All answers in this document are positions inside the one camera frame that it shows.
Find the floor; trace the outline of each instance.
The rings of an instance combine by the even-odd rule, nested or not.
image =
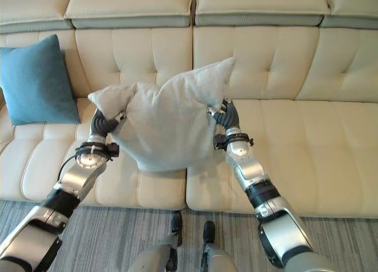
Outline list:
[[[0,201],[0,241],[34,206]],[[281,271],[266,259],[250,215],[182,211],[184,243],[178,249],[178,271],[200,271],[202,229],[216,224],[216,244],[234,259],[239,272]],[[318,252],[339,271],[378,271],[378,219],[305,218]],[[49,271],[127,271],[138,254],[170,229],[170,212],[152,209],[78,208],[62,235]]]

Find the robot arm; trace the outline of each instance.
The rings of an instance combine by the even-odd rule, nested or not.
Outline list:
[[[85,199],[106,162],[118,157],[119,147],[106,144],[123,114],[106,120],[97,110],[92,118],[87,142],[76,149],[76,163],[54,185],[46,199],[35,206],[0,245],[0,271],[47,271],[62,241],[59,235],[73,211]]]
[[[255,209],[269,261],[291,272],[335,271],[325,257],[313,252],[301,219],[253,156],[253,140],[241,132],[232,101],[224,100],[220,112],[209,107],[208,113],[226,130],[225,135],[215,135],[214,147],[226,151],[227,163]]]

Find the black cable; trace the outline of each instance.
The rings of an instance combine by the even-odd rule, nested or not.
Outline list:
[[[76,158],[77,154],[69,157],[64,163],[63,165],[60,167],[60,170],[59,170],[59,173],[58,173],[58,181],[60,180],[60,174],[61,174],[61,171],[63,170],[64,166],[72,159],[72,158]]]

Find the sofa seat cushion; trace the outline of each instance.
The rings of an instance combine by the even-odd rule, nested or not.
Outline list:
[[[191,0],[71,0],[76,28],[187,27]]]
[[[253,153],[302,216],[378,217],[378,104],[235,100]],[[253,212],[224,152],[188,168],[187,204]]]
[[[22,126],[12,126],[6,106],[1,109],[0,198],[41,201],[47,196],[62,163],[88,137],[96,107],[88,99],[77,99],[77,108],[81,124]],[[83,203],[179,209],[185,206],[185,171],[141,172],[136,162],[121,152],[119,158],[107,163]]]
[[[316,26],[326,0],[197,0],[196,25]]]
[[[0,0],[0,33],[69,29],[69,0]]]
[[[378,0],[328,0],[331,15],[326,15],[323,27],[378,29]]]

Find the teal cushion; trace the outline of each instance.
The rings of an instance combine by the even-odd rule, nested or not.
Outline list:
[[[13,124],[80,123],[58,37],[1,48],[1,88]]]

